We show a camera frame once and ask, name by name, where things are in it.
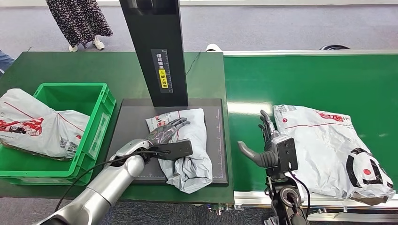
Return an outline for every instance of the green plastic crate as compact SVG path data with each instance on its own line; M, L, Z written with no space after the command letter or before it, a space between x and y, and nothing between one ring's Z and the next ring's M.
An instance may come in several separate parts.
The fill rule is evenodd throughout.
M62 162L0 145L0 179L13 184L69 185L95 165L116 101L106 83L43 83L34 97L57 111L76 110L90 120L71 161ZM92 171L76 185L90 181Z

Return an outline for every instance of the black vertical pole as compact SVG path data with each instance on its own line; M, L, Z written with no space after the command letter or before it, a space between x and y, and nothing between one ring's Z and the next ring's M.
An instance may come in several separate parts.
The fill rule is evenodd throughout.
M119 1L153 105L187 106L179 0Z

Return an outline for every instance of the yellow label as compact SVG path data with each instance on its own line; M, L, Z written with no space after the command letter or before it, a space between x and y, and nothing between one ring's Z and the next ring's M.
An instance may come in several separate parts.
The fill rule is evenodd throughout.
M161 79L162 88L168 88L168 83L166 79L166 70L164 69L159 70L159 78Z

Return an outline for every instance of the white sneaker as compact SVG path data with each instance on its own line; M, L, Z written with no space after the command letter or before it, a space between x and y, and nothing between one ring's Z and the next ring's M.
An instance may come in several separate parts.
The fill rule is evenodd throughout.
M72 52L72 53L76 52L77 51L77 45L75 45L73 47L71 45L69 45L69 51Z
M221 53L221 48L216 44L209 44L206 48L206 52L219 52Z
M100 51L105 48L104 43L102 43L97 37L95 37L95 39L92 41L92 43Z

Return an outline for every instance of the black stand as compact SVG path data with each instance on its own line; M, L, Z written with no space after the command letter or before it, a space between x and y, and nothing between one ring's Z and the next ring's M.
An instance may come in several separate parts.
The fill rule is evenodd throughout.
M179 1L120 0L120 5L153 105L187 106Z
M206 152L212 162L213 182L210 185L228 185L224 125L221 99L189 99L187 107L154 107L150 99L124 99L119 111L107 159L132 139L145 138L149 129L145 119L186 109L203 109L207 131ZM134 184L165 184L166 178L159 162L153 158Z

